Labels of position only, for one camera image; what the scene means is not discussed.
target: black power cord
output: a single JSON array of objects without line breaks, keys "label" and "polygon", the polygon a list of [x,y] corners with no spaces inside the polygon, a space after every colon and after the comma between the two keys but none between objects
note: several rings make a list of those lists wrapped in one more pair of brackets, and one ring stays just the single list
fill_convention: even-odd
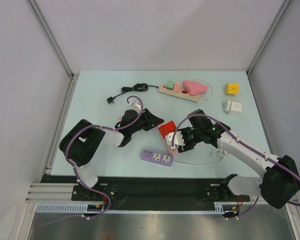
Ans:
[{"label": "black power cord", "polygon": [[120,94],[118,94],[117,96],[108,97],[108,99],[106,101],[108,102],[108,104],[115,103],[115,101],[114,101],[115,98],[122,94],[125,94],[128,92],[145,92],[145,91],[148,91],[149,87],[153,87],[153,88],[157,88],[157,89],[159,88],[158,86],[148,85],[146,83],[137,83],[133,87],[124,86],[123,88],[121,88]]}]

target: green block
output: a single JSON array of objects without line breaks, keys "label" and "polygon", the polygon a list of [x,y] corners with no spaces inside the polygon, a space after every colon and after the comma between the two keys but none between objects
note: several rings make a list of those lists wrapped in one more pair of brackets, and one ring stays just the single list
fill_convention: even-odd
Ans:
[{"label": "green block", "polygon": [[175,83],[173,81],[167,81],[166,85],[165,85],[165,88],[169,89],[169,90],[173,90],[174,89],[174,85],[175,85]]}]

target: beige power strip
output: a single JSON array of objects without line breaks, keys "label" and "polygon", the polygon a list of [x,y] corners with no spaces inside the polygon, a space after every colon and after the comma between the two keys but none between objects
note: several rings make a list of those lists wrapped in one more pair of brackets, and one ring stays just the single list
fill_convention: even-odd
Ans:
[{"label": "beige power strip", "polygon": [[159,93],[168,94],[168,95],[171,95],[171,96],[174,96],[177,98],[190,100],[190,101],[193,101],[196,103],[198,103],[201,98],[200,94],[191,96],[186,90],[181,90],[180,92],[177,92],[177,91],[166,89],[165,85],[159,86],[158,91],[159,91]]}]

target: purple power strip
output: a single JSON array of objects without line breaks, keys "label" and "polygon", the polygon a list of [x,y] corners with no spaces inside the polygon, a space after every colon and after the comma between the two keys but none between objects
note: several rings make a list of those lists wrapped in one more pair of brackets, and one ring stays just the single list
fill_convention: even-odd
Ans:
[{"label": "purple power strip", "polygon": [[168,153],[157,152],[149,149],[142,149],[140,158],[150,163],[171,167],[174,157]]}]

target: red square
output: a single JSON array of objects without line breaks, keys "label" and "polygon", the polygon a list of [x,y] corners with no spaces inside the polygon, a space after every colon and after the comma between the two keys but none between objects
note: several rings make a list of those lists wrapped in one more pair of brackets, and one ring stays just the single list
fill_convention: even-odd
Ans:
[{"label": "red square", "polygon": [[161,136],[165,138],[169,133],[172,133],[176,130],[176,125],[174,121],[170,121],[166,123],[165,125],[162,125],[161,127],[158,128]]}]

